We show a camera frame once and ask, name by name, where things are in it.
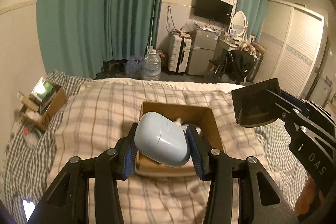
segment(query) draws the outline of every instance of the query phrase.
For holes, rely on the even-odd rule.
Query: smartphone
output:
[[[30,216],[32,215],[33,211],[35,210],[35,204],[29,200],[22,200],[23,208],[25,210],[27,221],[29,220]]]

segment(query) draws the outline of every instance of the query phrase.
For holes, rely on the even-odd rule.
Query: television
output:
[[[194,15],[229,25],[232,8],[221,0],[196,0]]]

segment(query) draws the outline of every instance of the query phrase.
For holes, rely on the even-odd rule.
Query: gray mini fridge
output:
[[[215,32],[196,29],[192,35],[192,44],[187,65],[187,74],[204,75],[209,60],[212,59],[217,44]]]

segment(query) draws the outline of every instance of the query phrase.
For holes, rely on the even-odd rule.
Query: wardrobe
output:
[[[269,0],[259,37],[265,49],[254,82],[278,78],[280,88],[301,98],[320,51],[324,17],[296,4]]]

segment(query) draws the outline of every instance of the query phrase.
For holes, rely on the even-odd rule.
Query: open cardboard box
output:
[[[25,105],[23,105],[23,107],[20,110],[22,112],[22,114],[23,114],[24,120],[26,120],[29,123],[34,124],[38,129],[42,130],[43,132],[46,131],[46,129],[47,129],[49,123],[50,123],[50,119],[68,101],[68,98],[65,95],[65,92],[64,92],[63,88],[60,85],[55,85],[55,84],[53,84],[53,85],[54,85],[57,93],[56,93],[55,97],[53,98],[53,100],[51,101],[51,103],[49,104],[47,110],[42,115],[42,118],[39,121],[32,120],[31,118],[29,118],[25,114],[26,110],[27,110],[27,107]]]
[[[202,130],[202,138],[208,140],[213,148],[224,152],[216,120],[211,108],[143,102],[140,118],[147,112],[157,112],[173,122],[180,117],[183,120],[183,124],[192,123],[199,126]],[[195,175],[193,166],[169,167],[151,160],[141,152],[138,152],[135,160],[135,172],[138,175],[150,177],[185,177]]]

